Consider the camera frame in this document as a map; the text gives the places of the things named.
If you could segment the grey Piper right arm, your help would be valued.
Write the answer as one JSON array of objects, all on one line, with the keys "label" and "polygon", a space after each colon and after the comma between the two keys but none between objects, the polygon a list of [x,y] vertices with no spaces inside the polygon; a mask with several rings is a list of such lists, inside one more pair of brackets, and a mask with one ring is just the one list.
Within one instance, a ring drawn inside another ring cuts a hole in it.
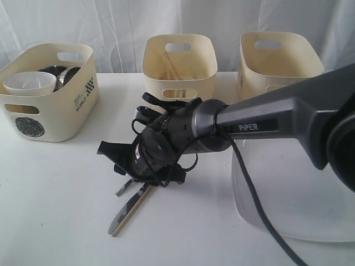
[{"label": "grey Piper right arm", "polygon": [[130,144],[102,141],[97,153],[134,182],[184,183],[183,154],[220,152],[234,140],[296,139],[315,168],[330,165],[354,189],[354,65],[228,105],[200,98],[163,101],[150,93],[136,109],[144,125]]}]

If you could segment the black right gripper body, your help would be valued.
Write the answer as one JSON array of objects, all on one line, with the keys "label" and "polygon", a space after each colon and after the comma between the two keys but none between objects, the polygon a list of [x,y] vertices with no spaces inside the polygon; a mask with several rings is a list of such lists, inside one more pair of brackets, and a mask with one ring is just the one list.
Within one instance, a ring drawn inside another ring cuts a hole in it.
[{"label": "black right gripper body", "polygon": [[133,142],[129,156],[129,175],[152,185],[183,184],[185,170],[176,162],[177,153],[165,136],[147,127]]}]

